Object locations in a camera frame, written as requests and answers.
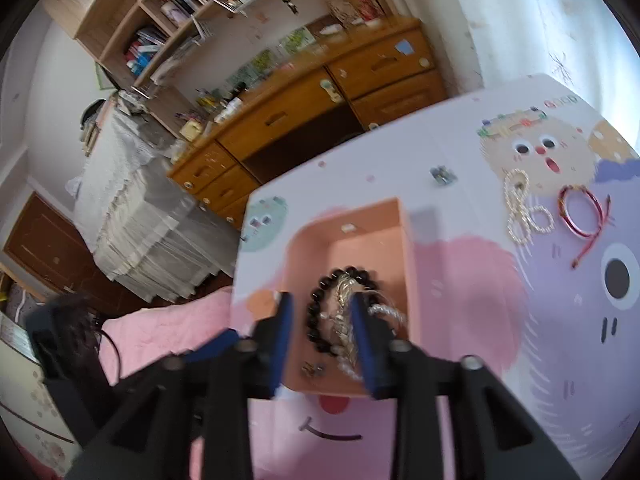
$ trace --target pink box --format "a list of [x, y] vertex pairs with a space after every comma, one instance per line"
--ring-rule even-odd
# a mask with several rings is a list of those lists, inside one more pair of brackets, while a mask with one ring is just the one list
[[[344, 232], [349, 224], [355, 229]], [[406, 330], [399, 336], [417, 340], [418, 293], [409, 227], [400, 201], [393, 198], [322, 218], [297, 232], [287, 249], [281, 289], [294, 298], [294, 324], [283, 380], [287, 388], [318, 395], [367, 395], [362, 383], [345, 376], [335, 358], [319, 354], [306, 338], [306, 306], [311, 291], [321, 276], [336, 267], [367, 269], [380, 284], [381, 293], [407, 316]], [[305, 362], [322, 362], [326, 366], [324, 376], [306, 377], [302, 373]]]

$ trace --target purple cartoon character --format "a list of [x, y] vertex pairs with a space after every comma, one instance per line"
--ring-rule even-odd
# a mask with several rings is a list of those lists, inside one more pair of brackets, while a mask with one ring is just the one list
[[[611, 196], [610, 219], [576, 269], [586, 242], [564, 222], [518, 248], [529, 296], [522, 350], [532, 414], [574, 466], [595, 458], [608, 467], [640, 420], [640, 160], [601, 161], [589, 189], [601, 204]], [[558, 210], [555, 198], [538, 200]], [[596, 229], [587, 196], [572, 193], [568, 210]]]

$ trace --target pearl necklace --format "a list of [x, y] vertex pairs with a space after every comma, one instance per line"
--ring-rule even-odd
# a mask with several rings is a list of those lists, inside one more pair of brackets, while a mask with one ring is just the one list
[[[515, 177], [520, 176], [524, 182], [515, 182]], [[519, 245], [527, 244], [531, 241], [531, 230], [548, 234], [554, 230], [554, 218], [549, 210], [541, 205], [527, 207], [525, 200], [529, 194], [529, 177], [522, 170], [511, 170], [504, 178], [504, 201], [509, 210], [507, 220], [507, 232], [511, 239]], [[542, 213], [548, 220], [547, 227], [540, 227], [532, 218], [533, 213]], [[523, 236], [518, 236], [514, 232], [514, 227], [519, 224]]]

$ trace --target blue gripper pad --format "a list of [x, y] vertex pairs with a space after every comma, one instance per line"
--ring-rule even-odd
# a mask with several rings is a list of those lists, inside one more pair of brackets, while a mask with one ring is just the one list
[[273, 397], [282, 382], [287, 349], [289, 349], [291, 327], [293, 326], [293, 296], [291, 294], [281, 293], [278, 311], [272, 319], [274, 322], [274, 341], [271, 348], [269, 389]]
[[240, 339], [238, 332], [231, 328], [227, 328], [219, 335], [215, 336], [211, 341], [204, 343], [200, 348], [188, 353], [184, 356], [185, 363], [195, 363], [197, 361], [204, 361], [211, 359], [217, 355], [222, 354], [231, 345], [235, 345]]
[[373, 355], [373, 348], [371, 347], [370, 334], [367, 326], [369, 314], [367, 313], [367, 306], [361, 294], [354, 294], [351, 297], [349, 308], [364, 387], [371, 397], [376, 397], [375, 392], [378, 389], [376, 384], [376, 360]]

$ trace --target black cable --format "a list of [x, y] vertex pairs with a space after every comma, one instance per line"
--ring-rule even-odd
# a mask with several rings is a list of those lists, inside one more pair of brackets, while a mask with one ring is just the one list
[[122, 372], [122, 357], [120, 357], [120, 351], [118, 350], [116, 343], [113, 342], [113, 339], [111, 339], [111, 336], [109, 334], [107, 334], [103, 329], [98, 329], [98, 332], [108, 339], [108, 341], [111, 343], [111, 346], [113, 346], [113, 349], [116, 352], [116, 357], [118, 358], [118, 381], [120, 381], [120, 373]]

